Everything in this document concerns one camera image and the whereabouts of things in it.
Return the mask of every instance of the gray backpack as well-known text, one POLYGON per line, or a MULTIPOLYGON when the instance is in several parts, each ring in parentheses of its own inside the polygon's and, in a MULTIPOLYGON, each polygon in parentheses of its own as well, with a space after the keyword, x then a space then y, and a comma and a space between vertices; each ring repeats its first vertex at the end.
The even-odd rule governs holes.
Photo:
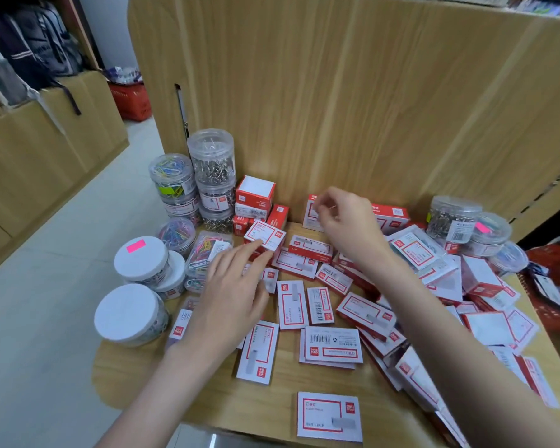
POLYGON ((13 18, 33 54, 44 62, 54 76, 71 76, 83 68, 77 40, 67 31, 52 3, 21 5, 13 18))

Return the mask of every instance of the person's right hand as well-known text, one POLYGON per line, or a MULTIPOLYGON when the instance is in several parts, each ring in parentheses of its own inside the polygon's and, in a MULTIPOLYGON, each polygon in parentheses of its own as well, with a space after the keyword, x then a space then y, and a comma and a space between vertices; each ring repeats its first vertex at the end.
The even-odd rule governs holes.
POLYGON ((358 265, 390 254, 367 198, 330 187, 318 196, 314 210, 331 243, 358 265))

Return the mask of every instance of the person's left hand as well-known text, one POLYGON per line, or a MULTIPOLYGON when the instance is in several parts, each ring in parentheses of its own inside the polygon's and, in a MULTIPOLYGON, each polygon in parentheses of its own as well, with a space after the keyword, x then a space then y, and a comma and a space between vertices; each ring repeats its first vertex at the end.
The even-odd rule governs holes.
POLYGON ((259 255, 242 271, 261 240, 218 253, 183 338, 223 360, 261 319, 269 294, 259 277, 273 252, 259 255))

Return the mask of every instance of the wooden table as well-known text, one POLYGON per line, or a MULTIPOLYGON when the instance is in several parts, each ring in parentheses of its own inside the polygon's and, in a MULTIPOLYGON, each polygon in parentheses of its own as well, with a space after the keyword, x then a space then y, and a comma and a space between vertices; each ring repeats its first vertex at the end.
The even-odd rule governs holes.
MULTIPOLYGON (((287 230, 288 239, 296 233, 324 239, 323 233, 305 230, 296 223, 290 223, 287 230)), ((242 239, 235 238, 235 245, 240 242, 242 239)), ((281 272, 279 279, 296 278, 281 272)), ((317 282, 304 283, 305 287, 321 286, 317 282)), ((525 349, 524 355, 538 359, 560 402, 560 358, 518 278, 512 277, 508 283, 523 294, 517 307, 541 326, 541 331, 525 349)), ((353 286, 351 291, 362 295, 357 287, 353 286)), ((336 308, 340 296, 331 294, 333 307, 336 308)), ((184 296, 166 302, 166 307, 175 317, 182 301, 184 296)), ((277 309, 277 299, 272 296, 263 319, 278 322, 277 309)), ((336 317, 336 325, 348 327, 340 317, 336 317)), ((131 403, 162 358, 166 337, 167 334, 139 348, 102 342, 94 360, 92 382, 105 404, 125 408, 131 403)), ((237 379, 236 363, 240 354, 231 354, 199 394, 184 421, 306 445, 347 446, 349 444, 344 442, 297 439, 297 393, 333 393, 359 398, 365 446, 404 448, 444 445, 418 406, 404 392, 396 393, 388 385, 365 349, 364 363, 354 370, 300 364, 298 352, 299 331, 281 331, 269 386, 237 379)), ((560 410, 552 412, 560 420, 560 410)))

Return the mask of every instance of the forearm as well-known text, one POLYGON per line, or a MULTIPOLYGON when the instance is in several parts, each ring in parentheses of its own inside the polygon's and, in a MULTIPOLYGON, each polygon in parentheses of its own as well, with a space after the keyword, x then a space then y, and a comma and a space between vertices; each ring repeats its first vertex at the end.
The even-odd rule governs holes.
POLYGON ((456 322, 400 258, 381 252, 364 269, 471 446, 560 446, 560 426, 537 395, 456 322))
POLYGON ((180 341, 96 448, 165 447, 180 419, 220 365, 219 356, 180 341))

